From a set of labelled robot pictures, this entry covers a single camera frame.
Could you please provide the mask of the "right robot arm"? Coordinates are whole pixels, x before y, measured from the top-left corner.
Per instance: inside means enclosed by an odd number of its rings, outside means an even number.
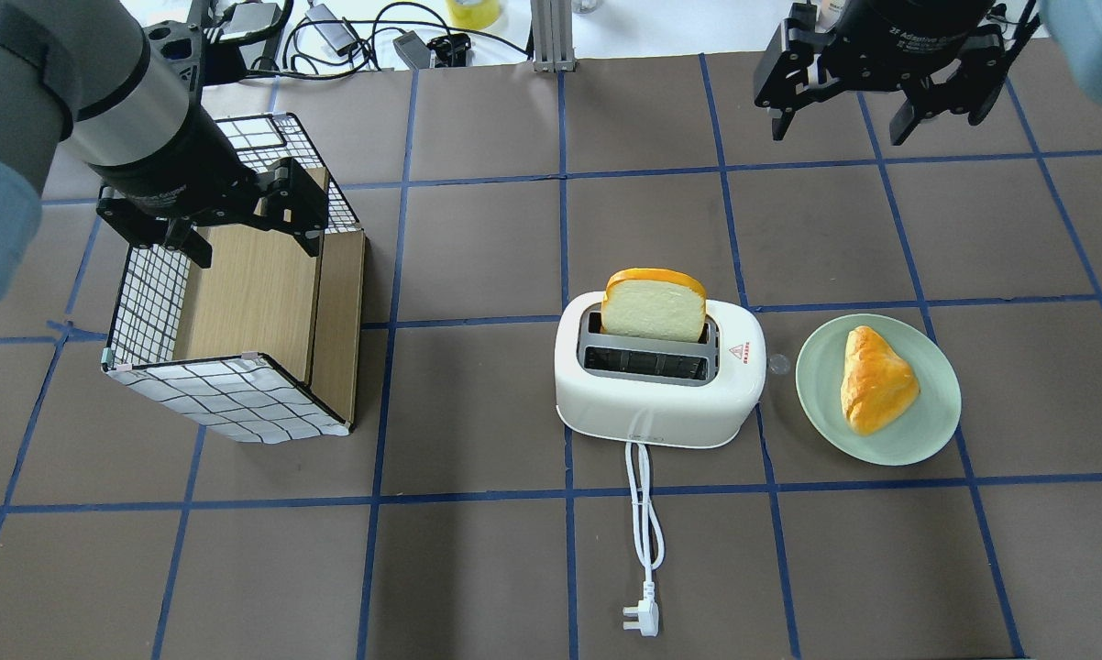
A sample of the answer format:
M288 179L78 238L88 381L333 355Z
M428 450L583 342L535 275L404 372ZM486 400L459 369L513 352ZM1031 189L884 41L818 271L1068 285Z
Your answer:
M818 30L791 6L754 71L754 105L782 139L797 112L845 91L903 93L887 132L899 147L941 113L982 125L1038 29L1061 46L1074 83L1102 105L1102 1L1029 1L1012 22L991 1L849 1Z

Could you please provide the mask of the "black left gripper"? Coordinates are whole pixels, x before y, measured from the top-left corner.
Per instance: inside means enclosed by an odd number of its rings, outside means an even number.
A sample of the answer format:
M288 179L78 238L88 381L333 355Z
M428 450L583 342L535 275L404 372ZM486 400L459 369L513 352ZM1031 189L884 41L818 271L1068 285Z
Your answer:
M102 221L136 249L161 247L212 267L210 242L193 228L242 223L292 237L307 258L318 258L329 226L327 188L313 169L283 156L259 175L237 156L161 158L131 167L95 167L120 193L102 201Z

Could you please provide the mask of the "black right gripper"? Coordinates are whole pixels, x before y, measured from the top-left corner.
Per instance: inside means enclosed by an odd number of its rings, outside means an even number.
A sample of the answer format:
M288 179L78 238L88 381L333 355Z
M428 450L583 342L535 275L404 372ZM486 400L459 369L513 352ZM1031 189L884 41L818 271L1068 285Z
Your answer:
M982 125L1007 79L1002 29L980 26L991 1L847 1L829 33L818 30L818 7L795 3L775 30L754 71L754 105L767 110L775 141L795 113L849 89L906 95L892 117L892 145L921 122L954 113ZM930 72L957 59L946 82Z

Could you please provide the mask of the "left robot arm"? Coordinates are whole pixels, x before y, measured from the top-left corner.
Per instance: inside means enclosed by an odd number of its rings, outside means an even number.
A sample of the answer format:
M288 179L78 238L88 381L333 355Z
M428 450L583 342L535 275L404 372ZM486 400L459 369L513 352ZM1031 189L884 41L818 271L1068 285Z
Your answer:
M247 167L202 106L248 76L241 43L210 35L210 4L141 26L118 1L0 1L0 301L39 230L58 148L111 195L95 210L137 249L210 268L199 228L244 225L316 258L327 192L295 159Z

